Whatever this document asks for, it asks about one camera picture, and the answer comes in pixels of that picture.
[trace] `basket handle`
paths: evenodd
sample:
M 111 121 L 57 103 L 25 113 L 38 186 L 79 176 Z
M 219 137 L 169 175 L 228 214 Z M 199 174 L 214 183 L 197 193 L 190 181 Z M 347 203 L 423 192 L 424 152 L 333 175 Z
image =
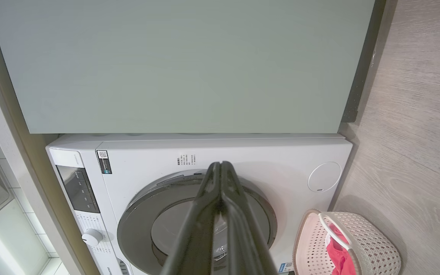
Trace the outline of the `basket handle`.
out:
M 339 243 L 339 245 L 341 245 L 342 247 L 344 247 L 346 250 L 352 249 L 353 247 L 351 246 L 351 241 L 349 240 L 349 238 L 344 234 L 344 231 L 340 230 L 340 226 L 337 226 L 337 223 L 334 222 L 334 220 L 332 220 L 332 218 L 328 215 L 326 215 L 323 212 L 320 212 L 318 214 L 318 217 L 320 219 L 320 223 L 322 224 L 322 226 L 325 228 L 325 230 L 327 230 L 327 233 L 336 241 Z M 344 235 L 344 237 L 346 237 L 346 240 L 349 242 L 349 244 L 347 244 L 346 242 L 344 242 L 341 238 L 339 238 L 339 236 L 337 236 L 332 229 L 330 229 L 330 227 L 327 225 L 327 223 L 325 223 L 324 218 L 327 218 L 329 221 L 331 221 L 333 224 L 335 224 L 335 226 L 337 226 L 339 228 L 339 230 L 341 231 L 342 235 Z

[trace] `qr code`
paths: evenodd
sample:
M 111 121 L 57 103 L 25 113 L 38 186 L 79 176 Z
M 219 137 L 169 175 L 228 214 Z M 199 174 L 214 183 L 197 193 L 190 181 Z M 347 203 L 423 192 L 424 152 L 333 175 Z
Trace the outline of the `qr code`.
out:
M 107 151 L 96 151 L 98 153 L 99 159 L 107 159 L 108 158 L 108 152 Z

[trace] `white dial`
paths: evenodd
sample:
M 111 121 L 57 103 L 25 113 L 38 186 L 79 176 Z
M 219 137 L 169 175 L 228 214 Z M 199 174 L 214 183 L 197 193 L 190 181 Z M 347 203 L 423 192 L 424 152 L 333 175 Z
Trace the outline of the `white dial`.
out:
M 82 235 L 82 240 L 90 245 L 90 246 L 97 246 L 101 240 L 103 240 L 103 235 L 99 233 L 98 231 L 94 229 L 88 229 L 84 232 Z

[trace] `wood grain floor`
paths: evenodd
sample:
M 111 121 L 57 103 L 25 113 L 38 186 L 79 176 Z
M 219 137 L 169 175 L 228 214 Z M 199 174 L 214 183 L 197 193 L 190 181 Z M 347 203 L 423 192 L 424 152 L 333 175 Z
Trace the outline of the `wood grain floor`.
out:
M 402 275 L 440 274 L 440 0 L 388 0 L 334 209 L 368 218 Z

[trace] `white appliance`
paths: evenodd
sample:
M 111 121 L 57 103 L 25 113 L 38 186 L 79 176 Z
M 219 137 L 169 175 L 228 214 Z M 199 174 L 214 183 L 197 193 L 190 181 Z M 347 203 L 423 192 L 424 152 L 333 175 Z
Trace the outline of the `white appliance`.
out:
M 290 270 L 302 215 L 327 210 L 351 148 L 338 134 L 72 134 L 47 152 L 101 274 L 155 275 L 204 172 L 223 160 L 241 178 L 276 267 Z M 218 273 L 227 270 L 225 228 L 219 219 Z

